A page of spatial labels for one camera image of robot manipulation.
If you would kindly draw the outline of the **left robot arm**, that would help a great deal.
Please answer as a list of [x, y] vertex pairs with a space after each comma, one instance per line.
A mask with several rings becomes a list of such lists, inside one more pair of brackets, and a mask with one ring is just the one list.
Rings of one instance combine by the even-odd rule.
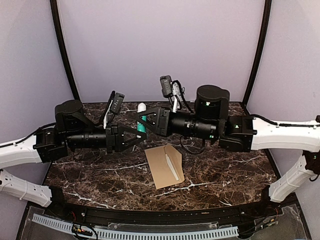
[[76, 149], [106, 149], [122, 152], [142, 141], [146, 133], [119, 124], [94, 123], [85, 116], [79, 100], [68, 100], [55, 107], [55, 122], [39, 127], [28, 136], [0, 146], [0, 190], [20, 200], [49, 207], [60, 218], [67, 218], [70, 206], [60, 188], [38, 185], [18, 178], [6, 168], [49, 163], [68, 156]]

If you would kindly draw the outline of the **brown paper envelope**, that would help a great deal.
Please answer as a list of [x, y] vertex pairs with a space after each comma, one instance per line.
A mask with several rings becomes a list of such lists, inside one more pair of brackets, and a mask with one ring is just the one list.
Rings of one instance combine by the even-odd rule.
[[[185, 176], [182, 168], [182, 154], [170, 144], [146, 149], [145, 155], [157, 190], [183, 183]], [[167, 165], [165, 154], [170, 160], [179, 176], [176, 180]]]

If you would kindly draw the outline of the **white green glue stick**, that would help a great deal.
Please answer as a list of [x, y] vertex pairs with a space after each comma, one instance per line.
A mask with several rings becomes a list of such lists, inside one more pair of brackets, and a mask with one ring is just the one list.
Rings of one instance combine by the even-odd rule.
[[[140, 113], [140, 112], [144, 112], [147, 110], [147, 106], [141, 102], [138, 107], [137, 107], [137, 112]], [[141, 116], [140, 117], [141, 120], [143, 121], [146, 121], [147, 117], [145, 115]], [[147, 130], [146, 130], [146, 127], [141, 123], [141, 122], [137, 122], [137, 130], [140, 131], [140, 132], [143, 132], [143, 133], [146, 133]]]

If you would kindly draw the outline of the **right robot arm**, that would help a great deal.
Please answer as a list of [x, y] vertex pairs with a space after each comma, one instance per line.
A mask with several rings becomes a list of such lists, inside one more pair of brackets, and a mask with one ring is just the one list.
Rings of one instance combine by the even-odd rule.
[[214, 85], [197, 88], [194, 113], [151, 108], [136, 120], [156, 135], [198, 138], [230, 152], [296, 149], [302, 154], [280, 179], [265, 187], [255, 213], [266, 217], [305, 181], [320, 176], [320, 118], [305, 122], [272, 121], [257, 114], [229, 116], [230, 93]]

